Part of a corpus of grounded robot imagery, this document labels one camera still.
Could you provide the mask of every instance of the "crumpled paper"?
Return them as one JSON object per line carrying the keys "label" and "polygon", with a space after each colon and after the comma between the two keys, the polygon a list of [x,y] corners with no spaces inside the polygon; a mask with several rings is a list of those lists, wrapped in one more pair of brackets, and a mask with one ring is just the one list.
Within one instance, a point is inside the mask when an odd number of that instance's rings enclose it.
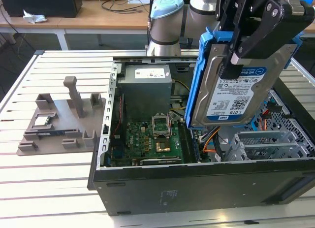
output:
{"label": "crumpled paper", "polygon": [[27,13],[25,10],[23,10],[23,11],[24,11],[23,19],[25,19],[29,23],[35,24],[38,22],[47,21],[47,19],[44,15],[32,15],[32,14]]}

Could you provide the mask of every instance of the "gray floor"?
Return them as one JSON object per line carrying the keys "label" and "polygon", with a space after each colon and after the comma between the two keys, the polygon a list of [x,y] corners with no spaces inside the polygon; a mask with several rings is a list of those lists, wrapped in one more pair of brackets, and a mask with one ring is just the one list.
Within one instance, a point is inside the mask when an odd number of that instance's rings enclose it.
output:
{"label": "gray floor", "polygon": [[[26,40],[36,50],[60,50],[59,42],[54,34],[27,34]],[[68,34],[67,40],[72,50],[134,50],[144,49],[147,39],[145,35],[102,35],[103,45],[99,46],[94,34]],[[0,51],[0,100],[10,89],[17,76],[24,69],[34,51],[23,41],[18,56],[21,38],[16,38],[16,44]],[[295,55],[310,73],[315,75],[315,38],[306,39]]]}

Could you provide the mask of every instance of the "slotted metal table surface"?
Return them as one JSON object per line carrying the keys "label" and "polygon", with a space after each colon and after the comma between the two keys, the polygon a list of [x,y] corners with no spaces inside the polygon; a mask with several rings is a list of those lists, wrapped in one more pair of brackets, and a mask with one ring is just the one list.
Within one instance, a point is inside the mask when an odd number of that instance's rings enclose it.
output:
{"label": "slotted metal table surface", "polygon": [[[144,55],[144,51],[46,51],[32,57],[0,104],[0,227],[249,227],[245,220],[260,222],[255,228],[315,226],[315,189],[288,205],[109,217],[97,192],[86,188],[92,153],[15,154],[39,93],[68,99],[63,79],[76,76],[83,98],[92,92],[105,96],[113,57]],[[315,117],[315,80],[293,63],[300,71],[291,65],[281,79]]]}

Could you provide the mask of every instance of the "desk leg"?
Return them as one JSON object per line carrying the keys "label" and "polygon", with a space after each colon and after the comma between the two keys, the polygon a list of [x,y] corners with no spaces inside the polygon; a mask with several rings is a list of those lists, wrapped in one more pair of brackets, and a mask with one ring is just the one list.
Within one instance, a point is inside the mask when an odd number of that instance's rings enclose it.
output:
{"label": "desk leg", "polygon": [[3,33],[2,35],[5,37],[6,40],[8,40],[10,44],[16,43],[15,38],[13,37],[13,33]]}
{"label": "desk leg", "polygon": [[56,33],[58,40],[59,40],[59,44],[60,47],[63,51],[67,51],[70,50],[70,47],[68,45],[67,39],[65,38],[65,32],[64,30],[58,30]]}
{"label": "desk leg", "polygon": [[102,35],[97,34],[97,41],[99,46],[103,46]]}

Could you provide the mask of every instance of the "wooden desk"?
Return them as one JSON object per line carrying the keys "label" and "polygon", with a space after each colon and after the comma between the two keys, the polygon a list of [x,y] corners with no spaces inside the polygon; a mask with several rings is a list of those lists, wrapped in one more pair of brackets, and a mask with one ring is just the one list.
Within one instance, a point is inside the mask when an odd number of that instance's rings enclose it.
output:
{"label": "wooden desk", "polygon": [[[114,5],[112,9],[126,9],[138,4]],[[65,38],[67,33],[97,34],[99,45],[102,44],[101,34],[146,34],[148,13],[143,7],[137,8],[140,13],[118,14],[101,8],[97,0],[84,0],[76,18],[48,17],[47,22],[30,24],[22,17],[10,18],[8,21],[20,33],[53,33],[56,34],[62,50],[69,50]],[[0,33],[15,31],[0,15]]]}
{"label": "wooden desk", "polygon": [[[114,5],[112,9],[122,10],[138,6],[131,4]],[[139,7],[140,13],[118,14],[101,8],[99,1],[85,0],[76,18],[62,18],[58,23],[60,29],[113,29],[113,30],[146,30],[148,12]]]}

